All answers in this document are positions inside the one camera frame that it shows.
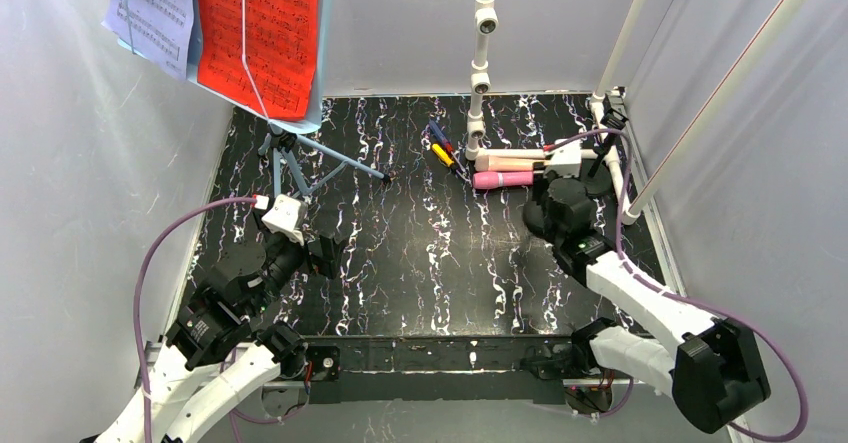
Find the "pink toy microphone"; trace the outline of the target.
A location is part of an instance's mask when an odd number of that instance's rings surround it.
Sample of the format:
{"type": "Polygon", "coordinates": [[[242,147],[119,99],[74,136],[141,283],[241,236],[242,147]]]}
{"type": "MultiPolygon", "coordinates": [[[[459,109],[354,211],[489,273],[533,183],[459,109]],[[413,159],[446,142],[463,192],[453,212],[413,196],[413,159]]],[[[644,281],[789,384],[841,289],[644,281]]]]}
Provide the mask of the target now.
{"type": "Polygon", "coordinates": [[[488,191],[498,188],[532,186],[541,178],[539,171],[476,172],[472,177],[472,187],[475,190],[488,191]]]}

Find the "beige toy microphone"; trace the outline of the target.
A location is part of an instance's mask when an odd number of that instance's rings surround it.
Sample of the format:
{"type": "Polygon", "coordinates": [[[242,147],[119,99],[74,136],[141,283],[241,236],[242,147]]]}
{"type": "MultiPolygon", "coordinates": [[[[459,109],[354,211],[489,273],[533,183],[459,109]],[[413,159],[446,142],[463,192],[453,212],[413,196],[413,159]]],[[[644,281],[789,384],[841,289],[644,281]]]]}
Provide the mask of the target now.
{"type": "Polygon", "coordinates": [[[530,172],[543,170],[544,159],[511,158],[500,156],[478,156],[474,168],[478,172],[530,172]]]}

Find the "light blue music stand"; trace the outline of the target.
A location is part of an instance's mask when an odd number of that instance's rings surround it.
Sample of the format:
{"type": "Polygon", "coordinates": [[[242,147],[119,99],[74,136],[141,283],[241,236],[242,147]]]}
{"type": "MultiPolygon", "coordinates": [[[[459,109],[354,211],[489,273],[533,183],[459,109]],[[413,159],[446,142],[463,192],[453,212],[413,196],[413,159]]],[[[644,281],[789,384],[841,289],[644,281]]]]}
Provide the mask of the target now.
{"type": "Polygon", "coordinates": [[[322,125],[323,43],[331,0],[113,0],[105,25],[132,53],[261,118],[258,152],[275,181],[314,186],[295,155],[303,145],[339,169],[364,164],[312,139],[322,125]]]}

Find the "lavender sheet music page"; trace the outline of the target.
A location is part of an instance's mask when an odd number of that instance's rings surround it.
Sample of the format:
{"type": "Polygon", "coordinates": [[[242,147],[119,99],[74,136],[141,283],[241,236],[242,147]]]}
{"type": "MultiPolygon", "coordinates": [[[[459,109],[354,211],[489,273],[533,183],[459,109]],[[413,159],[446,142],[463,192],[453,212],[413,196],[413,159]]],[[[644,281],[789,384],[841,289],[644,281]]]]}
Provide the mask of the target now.
{"type": "Polygon", "coordinates": [[[194,23],[193,0],[109,0],[102,25],[130,50],[184,80],[194,23]]]}

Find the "black round microphone stand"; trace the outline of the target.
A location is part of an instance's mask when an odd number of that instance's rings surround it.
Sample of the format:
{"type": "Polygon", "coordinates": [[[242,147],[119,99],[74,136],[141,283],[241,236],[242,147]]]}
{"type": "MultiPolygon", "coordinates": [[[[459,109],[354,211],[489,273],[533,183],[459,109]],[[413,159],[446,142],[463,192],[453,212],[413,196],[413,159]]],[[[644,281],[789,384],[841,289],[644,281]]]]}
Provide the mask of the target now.
{"type": "Polygon", "coordinates": [[[538,238],[545,237],[547,216],[540,203],[528,200],[523,205],[522,221],[532,235],[538,238]]]}

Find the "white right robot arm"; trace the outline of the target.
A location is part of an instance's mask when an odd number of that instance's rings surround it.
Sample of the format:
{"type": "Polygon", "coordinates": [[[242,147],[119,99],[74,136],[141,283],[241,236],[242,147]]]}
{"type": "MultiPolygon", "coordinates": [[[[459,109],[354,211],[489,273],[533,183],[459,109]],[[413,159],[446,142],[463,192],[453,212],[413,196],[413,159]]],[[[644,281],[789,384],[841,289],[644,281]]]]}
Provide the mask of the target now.
{"type": "Polygon", "coordinates": [[[552,246],[563,272],[622,309],[647,332],[610,319],[577,330],[572,341],[587,368],[612,369],[670,397],[696,429],[714,433],[771,395],[750,327],[657,291],[654,280],[621,259],[592,223],[595,202],[576,178],[537,176],[524,211],[531,233],[552,246]]]}

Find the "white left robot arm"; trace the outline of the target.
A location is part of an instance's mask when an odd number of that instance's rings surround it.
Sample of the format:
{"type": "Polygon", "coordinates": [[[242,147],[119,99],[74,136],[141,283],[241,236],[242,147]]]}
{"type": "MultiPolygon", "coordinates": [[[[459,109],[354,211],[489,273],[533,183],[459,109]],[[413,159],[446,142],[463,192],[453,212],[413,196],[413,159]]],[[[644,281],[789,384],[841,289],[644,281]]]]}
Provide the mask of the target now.
{"type": "Polygon", "coordinates": [[[314,377],[336,378],[336,358],[310,349],[288,323],[257,331],[251,322],[297,272],[335,278],[347,244],[275,234],[225,251],[166,332],[149,385],[92,441],[197,442],[272,380],[298,381],[309,391],[314,377]]]}

